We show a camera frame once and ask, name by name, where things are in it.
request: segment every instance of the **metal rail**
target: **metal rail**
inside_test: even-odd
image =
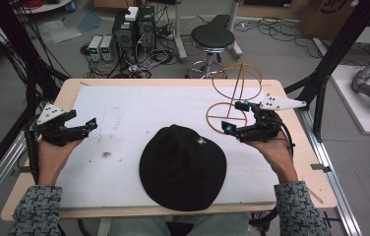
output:
[[[298,116],[298,119],[302,127],[304,128],[305,134],[310,141],[311,147],[316,152],[320,163],[322,163],[324,166],[329,166],[332,170],[327,173],[327,178],[329,179],[338,200],[337,210],[347,235],[362,235],[356,218],[354,217],[350,205],[348,204],[347,198],[342,190],[339,178],[336,175],[335,169],[333,168],[332,162],[330,161],[329,155],[327,154],[326,148],[324,147],[324,144],[319,142],[317,137],[314,135],[314,118],[311,117],[310,112],[307,110],[295,109],[295,113]]]

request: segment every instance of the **sleeve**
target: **sleeve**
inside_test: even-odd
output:
[[[8,235],[60,235],[58,228],[62,188],[31,186],[14,211],[16,222]]]
[[[311,202],[305,182],[275,185],[280,235],[331,235]]]

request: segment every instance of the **gray floor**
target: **gray floor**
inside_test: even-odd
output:
[[[87,13],[88,9],[79,10],[73,14],[57,10],[48,14],[39,14],[36,18],[39,23],[65,18],[66,27],[77,27]],[[186,27],[193,21],[196,19],[186,20],[182,26]],[[83,31],[82,36],[56,44],[47,43],[47,46],[73,78],[82,78],[88,71],[88,63],[80,54],[80,47],[89,42],[93,35],[110,33],[111,27],[111,21],[102,21],[96,29],[90,32]],[[234,33],[244,52],[244,61],[256,66],[262,72],[264,79],[279,80],[284,87],[308,76],[320,62],[319,58],[311,57],[305,48],[297,46],[294,41],[274,40],[256,29],[244,32],[236,30]],[[188,61],[155,68],[152,70],[153,78],[183,78],[187,67],[192,62],[205,57],[203,52],[190,45],[188,37],[183,39],[189,55]],[[39,48],[38,40],[34,40],[33,43]],[[310,41],[300,39],[298,43],[308,45],[311,53],[318,55],[317,48]],[[235,61],[231,53],[221,55],[223,65]],[[370,61],[370,55],[357,47],[352,48],[346,58],[361,63]],[[17,120],[25,105],[25,88],[10,63],[0,54],[0,141]],[[361,232],[363,235],[370,235],[370,136],[360,133],[332,83],[329,83],[327,91],[323,140]],[[15,175],[10,175],[0,188],[0,212],[16,179]],[[326,212],[329,217],[338,218],[333,209],[328,209]],[[10,222],[4,222],[0,218],[0,235],[5,235],[10,225]],[[76,220],[63,220],[62,226],[68,235],[81,235]],[[86,220],[86,226],[91,233],[96,232],[98,221]],[[334,235],[343,234],[339,223],[332,222],[332,226]],[[253,228],[250,234],[259,235]],[[277,220],[273,222],[268,235],[278,235]]]

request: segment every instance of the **person's right hand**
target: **person's right hand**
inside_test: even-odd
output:
[[[60,147],[46,141],[38,144],[37,185],[55,185],[60,171],[65,167],[69,155],[83,140],[73,141]]]
[[[289,183],[298,181],[295,167],[288,150],[287,143],[282,132],[279,132],[276,138],[268,142],[247,142],[253,148],[256,148],[277,174],[280,183]]]

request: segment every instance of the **cardboard box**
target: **cardboard box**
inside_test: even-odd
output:
[[[305,37],[335,39],[355,9],[352,0],[309,1],[298,28]]]
[[[244,0],[245,5],[290,7],[292,0]]]
[[[93,0],[93,6],[98,10],[117,12],[129,7],[140,7],[146,0]]]
[[[290,10],[294,13],[302,13],[308,6],[308,0],[293,0],[290,4]]]

